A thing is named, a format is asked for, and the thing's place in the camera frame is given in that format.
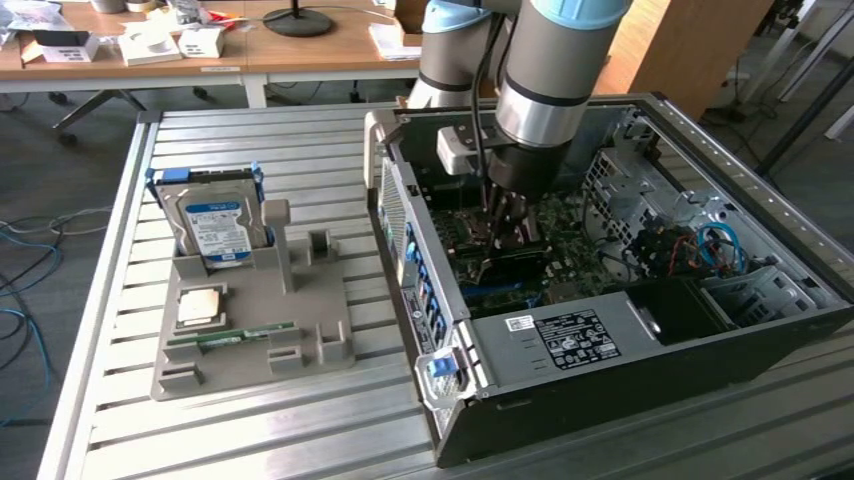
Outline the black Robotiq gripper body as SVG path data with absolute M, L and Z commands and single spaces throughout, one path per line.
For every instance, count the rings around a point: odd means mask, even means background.
M 520 195 L 544 195 L 556 181 L 570 145 L 540 148 L 513 144 L 497 147 L 489 160 L 492 182 Z

